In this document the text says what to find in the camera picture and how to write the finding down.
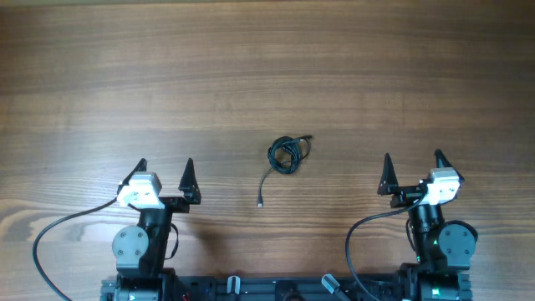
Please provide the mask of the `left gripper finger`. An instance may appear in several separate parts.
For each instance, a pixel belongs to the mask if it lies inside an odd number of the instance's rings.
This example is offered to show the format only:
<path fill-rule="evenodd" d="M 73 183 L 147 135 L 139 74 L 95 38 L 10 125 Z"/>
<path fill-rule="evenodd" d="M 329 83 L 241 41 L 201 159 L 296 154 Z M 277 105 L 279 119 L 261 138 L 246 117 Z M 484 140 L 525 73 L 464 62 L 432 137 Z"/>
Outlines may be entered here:
<path fill-rule="evenodd" d="M 134 169 L 128 174 L 126 178 L 124 178 L 122 181 L 120 181 L 119 186 L 125 186 L 129 183 L 131 177 L 136 172 L 142 172 L 146 171 L 147 168 L 147 160 L 145 158 L 141 158 L 140 161 L 137 163 L 137 165 L 134 167 Z"/>
<path fill-rule="evenodd" d="M 201 192 L 196 180 L 194 161 L 191 158 L 186 163 L 178 189 L 188 202 L 192 204 L 201 203 Z"/>

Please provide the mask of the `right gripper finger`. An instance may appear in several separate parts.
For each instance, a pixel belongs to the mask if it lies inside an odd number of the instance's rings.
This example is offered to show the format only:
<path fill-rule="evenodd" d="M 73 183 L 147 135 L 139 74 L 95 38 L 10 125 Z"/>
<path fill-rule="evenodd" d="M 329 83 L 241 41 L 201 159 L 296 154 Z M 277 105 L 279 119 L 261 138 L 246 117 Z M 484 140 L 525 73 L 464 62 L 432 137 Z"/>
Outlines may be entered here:
<path fill-rule="evenodd" d="M 452 168 L 459 177 L 459 182 L 464 181 L 464 176 L 446 159 L 446 156 L 441 149 L 436 149 L 434 152 L 436 158 L 436 167 L 437 168 Z"/>
<path fill-rule="evenodd" d="M 377 194 L 380 196 L 393 195 L 399 192 L 399 183 L 395 174 L 393 162 L 390 154 L 384 157 L 383 171 L 380 178 Z"/>

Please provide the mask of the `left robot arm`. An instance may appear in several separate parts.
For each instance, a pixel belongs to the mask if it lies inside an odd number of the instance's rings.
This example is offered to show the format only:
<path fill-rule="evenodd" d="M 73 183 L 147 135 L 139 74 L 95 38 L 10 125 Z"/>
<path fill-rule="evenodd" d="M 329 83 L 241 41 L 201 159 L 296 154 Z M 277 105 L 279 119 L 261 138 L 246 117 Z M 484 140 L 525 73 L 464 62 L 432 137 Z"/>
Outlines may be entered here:
<path fill-rule="evenodd" d="M 104 280 L 100 289 L 103 301 L 189 300 L 190 293 L 179 280 L 174 268 L 166 268 L 169 234 L 176 231 L 175 213 L 188 213 L 191 205 L 201 203 L 194 161 L 189 159 L 181 177 L 179 196 L 161 196 L 161 181 L 147 171 L 147 160 L 141 159 L 134 170 L 120 182 L 117 200 L 140 214 L 134 226 L 117 232 L 112 242 L 117 276 Z"/>

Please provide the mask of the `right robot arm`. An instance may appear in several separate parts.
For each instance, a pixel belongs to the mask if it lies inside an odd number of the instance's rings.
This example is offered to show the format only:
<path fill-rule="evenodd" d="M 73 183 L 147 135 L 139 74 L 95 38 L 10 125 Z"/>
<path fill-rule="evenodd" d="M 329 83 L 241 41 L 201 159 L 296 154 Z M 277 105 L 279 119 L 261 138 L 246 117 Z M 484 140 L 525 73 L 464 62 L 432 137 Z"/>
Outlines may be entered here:
<path fill-rule="evenodd" d="M 408 212 L 409 236 L 417 263 L 404 263 L 397 272 L 399 300 L 469 301 L 473 299 L 466 273 L 476 250 L 478 233 L 470 224 L 446 221 L 442 207 L 457 198 L 464 177 L 435 151 L 436 167 L 413 186 L 401 186 L 393 162 L 385 154 L 378 193 L 391 195 L 390 207 Z"/>

